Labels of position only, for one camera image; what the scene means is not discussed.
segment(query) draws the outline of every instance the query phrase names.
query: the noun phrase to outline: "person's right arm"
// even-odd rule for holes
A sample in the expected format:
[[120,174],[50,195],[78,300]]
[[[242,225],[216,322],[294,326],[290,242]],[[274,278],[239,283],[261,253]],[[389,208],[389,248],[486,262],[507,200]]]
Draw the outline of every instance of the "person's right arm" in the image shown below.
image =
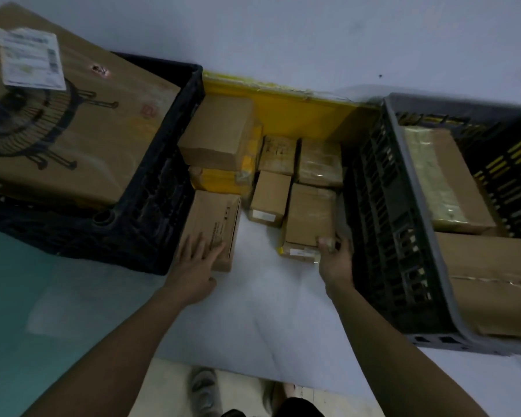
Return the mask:
[[479,405],[388,323],[353,285],[351,250],[319,243],[320,275],[349,343],[386,417],[485,417]]

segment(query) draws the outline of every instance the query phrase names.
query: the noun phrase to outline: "person's left hand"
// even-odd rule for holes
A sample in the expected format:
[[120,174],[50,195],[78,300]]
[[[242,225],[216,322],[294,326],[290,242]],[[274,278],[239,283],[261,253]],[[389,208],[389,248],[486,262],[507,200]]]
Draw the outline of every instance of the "person's left hand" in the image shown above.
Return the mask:
[[173,295],[182,307],[204,300],[216,287],[216,280],[210,276],[210,269],[224,250],[224,244],[213,248],[203,259],[206,242],[202,234],[198,243],[188,236],[183,247],[176,253],[175,266],[166,276],[162,290]]

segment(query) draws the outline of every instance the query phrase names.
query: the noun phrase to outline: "plastic crate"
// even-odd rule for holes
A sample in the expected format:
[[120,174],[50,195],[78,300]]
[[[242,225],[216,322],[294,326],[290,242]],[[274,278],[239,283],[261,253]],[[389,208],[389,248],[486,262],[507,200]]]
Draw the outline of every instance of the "plastic crate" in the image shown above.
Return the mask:
[[500,216],[521,238],[521,106],[390,94],[345,183],[354,282],[418,346],[521,354],[461,319],[401,125],[447,127]]
[[204,98],[203,69],[118,55],[181,87],[119,202],[89,216],[0,196],[0,231],[54,255],[162,275],[195,196],[177,141]]

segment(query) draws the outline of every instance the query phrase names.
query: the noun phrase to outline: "forearm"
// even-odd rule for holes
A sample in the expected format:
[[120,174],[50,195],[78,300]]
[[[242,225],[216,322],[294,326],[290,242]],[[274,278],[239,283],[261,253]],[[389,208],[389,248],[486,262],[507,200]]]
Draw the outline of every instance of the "forearm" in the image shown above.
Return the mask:
[[42,394],[24,417],[125,417],[152,357],[182,309],[161,288]]
[[395,330],[352,284],[328,294],[359,365],[386,417],[486,416],[432,360]]

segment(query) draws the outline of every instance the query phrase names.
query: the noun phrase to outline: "fan image on box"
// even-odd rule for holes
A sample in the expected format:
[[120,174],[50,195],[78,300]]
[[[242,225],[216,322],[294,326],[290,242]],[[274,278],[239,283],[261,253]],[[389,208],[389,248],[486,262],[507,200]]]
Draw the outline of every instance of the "fan image on box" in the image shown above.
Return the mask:
[[80,90],[65,79],[66,90],[7,87],[0,98],[0,157],[25,156],[38,169],[48,167],[48,159],[68,169],[76,169],[70,161],[50,150],[65,131],[82,104],[117,108],[118,102],[95,100],[96,92]]

